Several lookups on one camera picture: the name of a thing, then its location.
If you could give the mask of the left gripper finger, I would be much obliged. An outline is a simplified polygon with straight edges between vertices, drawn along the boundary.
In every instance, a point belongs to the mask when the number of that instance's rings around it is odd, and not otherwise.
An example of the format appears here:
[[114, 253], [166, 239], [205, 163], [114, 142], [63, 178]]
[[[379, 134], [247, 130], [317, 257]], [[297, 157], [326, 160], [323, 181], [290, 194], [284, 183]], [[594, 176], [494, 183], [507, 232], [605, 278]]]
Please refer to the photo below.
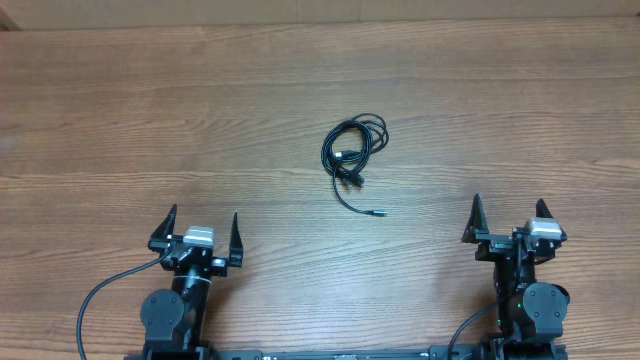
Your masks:
[[232, 227], [229, 241], [229, 265], [241, 266], [243, 263], [244, 247], [238, 227], [238, 213], [235, 212], [232, 220]]
[[165, 219], [160, 225], [152, 232], [151, 240], [166, 240], [168, 235], [173, 234], [175, 220], [177, 215], [177, 205], [174, 204]]

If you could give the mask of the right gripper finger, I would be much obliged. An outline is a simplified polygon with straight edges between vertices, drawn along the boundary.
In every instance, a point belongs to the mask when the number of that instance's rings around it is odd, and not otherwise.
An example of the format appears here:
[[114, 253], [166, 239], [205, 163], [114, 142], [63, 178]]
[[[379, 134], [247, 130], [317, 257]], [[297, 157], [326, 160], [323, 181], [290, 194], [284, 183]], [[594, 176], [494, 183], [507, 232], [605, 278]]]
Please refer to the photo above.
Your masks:
[[[545, 201], [542, 198], [540, 198], [536, 202], [536, 216], [539, 218], [554, 220], [554, 216], [552, 215], [551, 211], [549, 210], [548, 206], [546, 205]], [[566, 232], [562, 229], [559, 223], [556, 223], [556, 225], [559, 227], [559, 230], [560, 230], [559, 240], [566, 241], [567, 240]]]
[[465, 226], [461, 241], [464, 243], [479, 244], [489, 237], [489, 226], [484, 213], [482, 199], [479, 193], [473, 198], [469, 219]]

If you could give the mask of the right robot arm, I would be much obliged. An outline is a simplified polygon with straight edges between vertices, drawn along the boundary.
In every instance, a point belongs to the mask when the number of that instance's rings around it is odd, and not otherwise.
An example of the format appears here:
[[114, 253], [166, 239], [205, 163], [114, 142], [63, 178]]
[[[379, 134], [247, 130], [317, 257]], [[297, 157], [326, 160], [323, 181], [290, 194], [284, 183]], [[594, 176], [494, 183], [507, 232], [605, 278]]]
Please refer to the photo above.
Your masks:
[[466, 359], [566, 359], [555, 340], [563, 335], [563, 321], [570, 304], [562, 286], [540, 282], [535, 268], [555, 258], [567, 235], [546, 203], [536, 203], [536, 214], [509, 235], [490, 232], [481, 196], [473, 198], [461, 241], [475, 244], [475, 259], [494, 264], [496, 302], [468, 318], [452, 336], [447, 357], [457, 352], [455, 343], [464, 329], [496, 311], [499, 332], [483, 337], [474, 349], [462, 350]]

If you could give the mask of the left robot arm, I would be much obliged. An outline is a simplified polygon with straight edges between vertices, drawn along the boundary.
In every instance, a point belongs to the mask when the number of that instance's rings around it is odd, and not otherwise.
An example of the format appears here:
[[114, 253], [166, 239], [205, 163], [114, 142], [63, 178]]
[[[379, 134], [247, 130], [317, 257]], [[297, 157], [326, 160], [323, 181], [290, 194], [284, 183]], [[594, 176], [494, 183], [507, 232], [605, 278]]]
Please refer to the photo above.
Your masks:
[[214, 254], [215, 234], [210, 227], [191, 226], [183, 235], [174, 232], [177, 207], [154, 230], [148, 248], [160, 254], [161, 267], [173, 273], [171, 287], [152, 292], [141, 305], [145, 328], [144, 359], [215, 359], [213, 346], [201, 338], [209, 290], [214, 277], [240, 268], [244, 248], [238, 217], [232, 219], [228, 255]]

